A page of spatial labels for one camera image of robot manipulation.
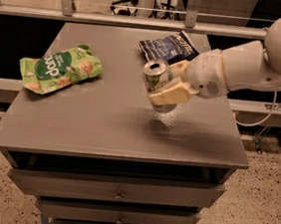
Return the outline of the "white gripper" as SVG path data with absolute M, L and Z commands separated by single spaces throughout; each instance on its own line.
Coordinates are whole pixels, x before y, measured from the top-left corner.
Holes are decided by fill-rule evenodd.
M 171 106 L 187 103 L 194 95 L 205 99 L 226 96 L 229 88 L 222 64 L 222 52 L 215 49 L 201 53 L 191 62 L 184 60 L 169 65 L 174 78 L 187 76 L 188 83 L 179 82 L 166 90 L 149 94 L 148 98 L 156 106 Z

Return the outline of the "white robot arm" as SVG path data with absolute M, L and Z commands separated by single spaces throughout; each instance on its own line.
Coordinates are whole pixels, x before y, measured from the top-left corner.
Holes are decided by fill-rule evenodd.
M 173 79 L 148 94 L 155 106 L 177 105 L 193 96 L 215 98 L 239 90 L 281 91 L 281 18 L 262 42 L 215 49 L 172 66 Z

